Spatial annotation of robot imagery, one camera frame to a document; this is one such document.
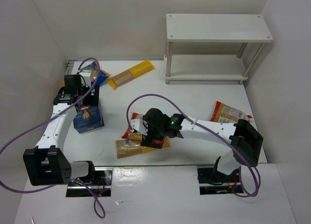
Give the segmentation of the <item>dark blue pasta box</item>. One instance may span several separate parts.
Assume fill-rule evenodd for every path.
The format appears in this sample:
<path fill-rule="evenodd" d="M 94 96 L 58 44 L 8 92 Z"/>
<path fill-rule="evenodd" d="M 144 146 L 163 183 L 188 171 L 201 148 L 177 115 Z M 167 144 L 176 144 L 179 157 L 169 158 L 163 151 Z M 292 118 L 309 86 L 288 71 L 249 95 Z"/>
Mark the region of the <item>dark blue pasta box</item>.
<path fill-rule="evenodd" d="M 79 134 L 104 127 L 100 106 L 80 107 L 73 119 L 73 127 Z"/>

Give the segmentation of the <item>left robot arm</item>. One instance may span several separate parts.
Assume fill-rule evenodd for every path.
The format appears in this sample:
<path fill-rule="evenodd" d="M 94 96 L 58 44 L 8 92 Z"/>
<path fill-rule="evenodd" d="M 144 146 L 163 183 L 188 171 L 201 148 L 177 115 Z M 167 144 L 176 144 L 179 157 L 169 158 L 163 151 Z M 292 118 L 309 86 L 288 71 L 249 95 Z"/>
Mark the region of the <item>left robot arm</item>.
<path fill-rule="evenodd" d="M 99 105 L 99 85 L 91 92 L 91 78 L 85 74 L 66 75 L 65 85 L 53 100 L 53 120 L 23 160 L 33 186 L 68 184 L 73 179 L 91 183 L 95 179 L 92 161 L 69 162 L 63 154 L 65 139 L 72 125 L 79 133 L 104 126 Z"/>

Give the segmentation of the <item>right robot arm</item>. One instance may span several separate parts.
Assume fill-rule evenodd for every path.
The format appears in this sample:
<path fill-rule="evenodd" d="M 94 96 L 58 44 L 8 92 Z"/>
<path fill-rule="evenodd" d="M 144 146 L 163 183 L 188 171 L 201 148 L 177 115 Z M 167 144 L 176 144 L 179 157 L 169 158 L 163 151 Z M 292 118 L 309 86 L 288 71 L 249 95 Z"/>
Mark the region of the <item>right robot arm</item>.
<path fill-rule="evenodd" d="M 159 109 L 151 108 L 141 119 L 132 120 L 131 127 L 142 134 L 142 142 L 156 147 L 153 140 L 168 138 L 193 138 L 217 142 L 230 148 L 214 165 L 216 171 L 231 175 L 244 165 L 255 168 L 263 143 L 262 135 L 247 121 L 217 123 L 202 121 L 182 114 L 167 116 Z"/>

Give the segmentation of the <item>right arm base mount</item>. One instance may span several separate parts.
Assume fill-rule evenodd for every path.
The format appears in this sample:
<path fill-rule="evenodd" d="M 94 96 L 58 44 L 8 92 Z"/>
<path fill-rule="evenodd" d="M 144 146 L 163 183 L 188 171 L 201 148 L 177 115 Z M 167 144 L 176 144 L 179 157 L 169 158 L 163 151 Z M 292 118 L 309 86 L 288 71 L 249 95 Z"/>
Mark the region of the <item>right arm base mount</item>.
<path fill-rule="evenodd" d="M 225 175 L 215 171 L 212 167 L 198 167 L 197 174 L 201 195 L 244 193 L 238 169 L 230 175 Z"/>

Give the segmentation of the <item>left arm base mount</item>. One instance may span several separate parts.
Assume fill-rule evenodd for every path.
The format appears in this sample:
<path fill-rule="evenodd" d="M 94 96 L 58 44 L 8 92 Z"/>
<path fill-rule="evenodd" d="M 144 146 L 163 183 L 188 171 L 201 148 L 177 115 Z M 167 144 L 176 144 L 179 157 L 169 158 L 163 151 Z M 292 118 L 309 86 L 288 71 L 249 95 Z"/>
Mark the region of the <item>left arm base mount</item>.
<path fill-rule="evenodd" d="M 110 197 L 111 196 L 111 185 L 112 185 L 112 167 L 95 167 L 94 178 L 83 181 L 89 189 L 99 197 Z M 81 198 L 91 197 L 89 191 L 85 186 L 70 182 L 67 186 L 66 197 L 68 198 Z"/>

